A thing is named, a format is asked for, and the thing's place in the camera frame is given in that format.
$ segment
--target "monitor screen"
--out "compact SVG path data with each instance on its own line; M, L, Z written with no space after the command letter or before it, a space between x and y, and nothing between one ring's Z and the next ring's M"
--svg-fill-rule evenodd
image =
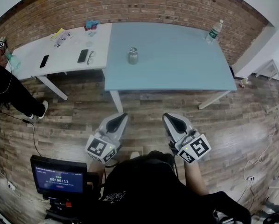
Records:
M38 185L41 189L62 192L83 192L83 175L35 167Z

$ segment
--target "black phone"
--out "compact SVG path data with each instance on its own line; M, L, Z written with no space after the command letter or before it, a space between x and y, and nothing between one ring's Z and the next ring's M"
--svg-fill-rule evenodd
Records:
M48 57L49 57L49 55L46 55L46 56L43 57L40 68L43 68L46 65Z
M85 49L85 50L82 50L79 54L79 58L77 60L77 63L84 63L85 62L85 59L87 57L87 54L88 54L88 51L89 49Z

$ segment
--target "brick wall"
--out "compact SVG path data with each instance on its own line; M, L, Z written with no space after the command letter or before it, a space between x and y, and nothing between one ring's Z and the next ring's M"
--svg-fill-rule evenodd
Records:
M223 19L219 43L229 65L268 23L242 0L23 0L0 18L0 37L6 36L13 50L91 19L164 22L204 30Z

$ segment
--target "plastic bottle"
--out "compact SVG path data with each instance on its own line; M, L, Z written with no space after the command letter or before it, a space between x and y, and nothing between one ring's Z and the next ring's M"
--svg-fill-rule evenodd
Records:
M217 22L213 28L209 31L208 36L206 37L206 41L208 43L212 43L218 36L218 33L220 33L220 31L223 28L223 20L219 20L219 22Z

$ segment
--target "power outlet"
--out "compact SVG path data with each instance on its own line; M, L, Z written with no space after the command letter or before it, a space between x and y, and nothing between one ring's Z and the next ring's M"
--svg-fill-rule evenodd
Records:
M10 181L8 181L8 187L10 188L10 189L12 189L13 191L15 191L16 190L16 187L13 185L13 183L11 183Z
M252 180L254 180L254 179L255 179L254 176L250 176L250 177L247 178L248 181L252 181Z

